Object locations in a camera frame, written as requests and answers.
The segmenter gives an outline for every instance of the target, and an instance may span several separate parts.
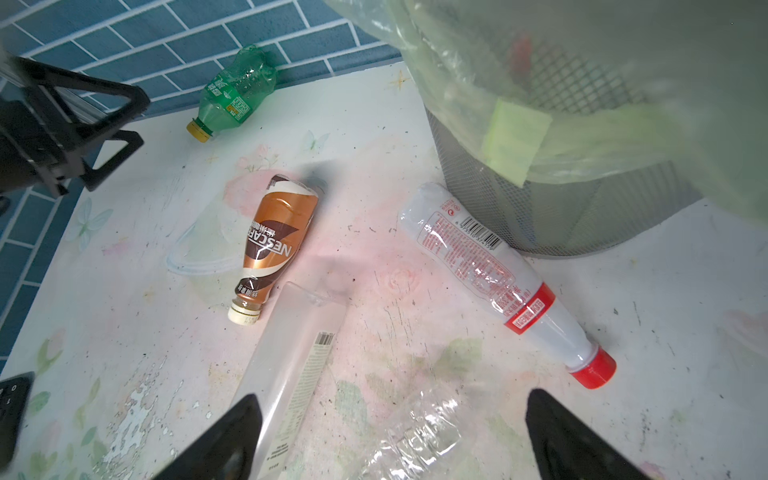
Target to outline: red label band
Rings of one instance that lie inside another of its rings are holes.
[[[549,310],[552,303],[554,303],[554,293],[552,293],[552,290],[549,289],[546,283],[542,282],[541,287],[539,287],[528,303],[509,319],[505,325],[518,335],[521,335]]]

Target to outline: yellow-green sticky note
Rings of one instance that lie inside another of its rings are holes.
[[[542,111],[497,100],[482,145],[485,163],[522,187],[551,123],[552,116]]]

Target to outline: table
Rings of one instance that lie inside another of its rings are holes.
[[[768,350],[768,231],[702,200],[603,253],[531,259],[618,361],[587,391],[398,231],[406,198],[442,176],[403,64],[276,91],[207,144],[184,130],[194,115],[133,123],[144,147],[79,200],[69,228],[82,233],[59,246],[5,367],[37,379],[4,478],[150,478],[227,410],[265,324],[226,317],[240,227],[272,174],[312,169],[329,193],[280,284],[330,276],[352,293],[284,478],[341,478],[430,378],[484,393],[455,478],[538,477],[536,386],[653,478],[768,468],[768,359],[755,353]]]

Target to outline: barcode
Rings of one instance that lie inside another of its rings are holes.
[[[485,245],[488,250],[495,249],[502,239],[495,233],[483,227],[480,222],[473,217],[466,217],[459,225],[470,237]]]
[[[333,334],[328,332],[320,332],[315,339],[315,345],[330,345],[333,341]]]

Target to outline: crushed green bottle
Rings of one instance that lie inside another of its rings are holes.
[[[193,137],[206,142],[217,131],[239,127],[275,90],[277,70],[256,46],[243,47],[232,65],[203,88],[197,118],[187,125]]]

